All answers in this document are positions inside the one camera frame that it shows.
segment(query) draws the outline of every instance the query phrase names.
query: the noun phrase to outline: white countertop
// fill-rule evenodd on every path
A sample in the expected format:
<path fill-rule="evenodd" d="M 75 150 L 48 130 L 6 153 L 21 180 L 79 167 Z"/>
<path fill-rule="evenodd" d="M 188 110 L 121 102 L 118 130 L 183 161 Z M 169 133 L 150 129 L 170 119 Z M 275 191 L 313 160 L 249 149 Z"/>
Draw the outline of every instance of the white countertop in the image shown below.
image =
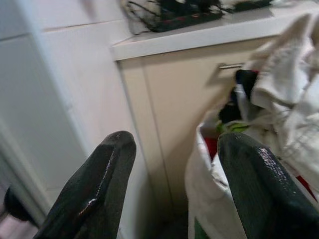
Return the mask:
<path fill-rule="evenodd" d="M 319 5 L 300 1 L 293 7 L 270 7 L 227 14 L 222 19 L 162 33 L 145 33 L 112 47 L 114 60 L 149 56 L 280 34 L 298 16 L 316 14 Z"/>

